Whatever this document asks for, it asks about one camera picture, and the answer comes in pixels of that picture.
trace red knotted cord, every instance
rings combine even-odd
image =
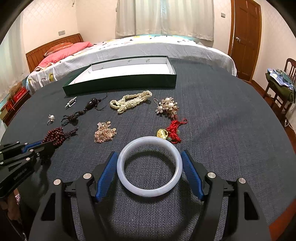
[[[179,142],[181,142],[180,137],[177,134],[177,129],[180,125],[184,125],[187,124],[187,119],[184,118],[182,121],[178,121],[177,120],[177,115],[174,115],[173,120],[171,122],[171,124],[169,125],[169,127],[167,128],[168,131],[168,136],[170,138],[172,138],[171,143],[173,144],[177,144]]]

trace wooden door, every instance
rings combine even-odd
[[[259,53],[261,8],[253,0],[234,0],[234,11],[233,46],[230,56],[237,68],[238,78],[250,81]]]

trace door frame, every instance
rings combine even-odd
[[[231,1],[231,29],[230,29],[230,40],[229,40],[229,47],[228,47],[227,54],[231,57],[232,48],[233,48],[233,41],[234,41],[234,29],[235,29],[235,0],[230,0],[230,1]],[[256,64],[257,64],[257,60],[258,60],[258,55],[259,55],[259,50],[260,50],[260,43],[261,43],[262,15],[261,15],[261,6],[259,3],[257,3],[257,4],[259,5],[259,41],[258,41],[258,47],[257,47],[255,61],[254,61],[254,66],[253,66],[253,70],[252,70],[251,77],[250,77],[249,81],[252,80],[254,72],[255,72],[255,68],[256,68]]]

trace blue textured pad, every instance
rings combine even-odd
[[[25,148],[24,150],[22,150],[22,153],[25,153],[28,151],[28,149],[32,149],[33,147],[35,146],[38,146],[42,143],[42,141],[38,141],[38,142],[35,142],[35,143],[32,143],[32,144],[29,144],[29,145],[25,145]]]
[[[202,191],[202,181],[185,151],[181,152],[181,158],[183,162],[183,170],[193,194],[197,196],[199,200],[203,200],[205,195]]]
[[[96,192],[96,199],[98,202],[100,202],[102,198],[107,195],[107,191],[116,171],[117,159],[118,153],[114,152],[107,166],[105,167],[100,179],[98,180],[98,188]]]

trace person's hand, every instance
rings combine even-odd
[[[19,205],[17,204],[17,200],[15,198],[14,193],[11,193],[7,201],[0,201],[0,206],[3,210],[8,211],[7,215],[10,220],[19,220],[20,219],[20,208]]]

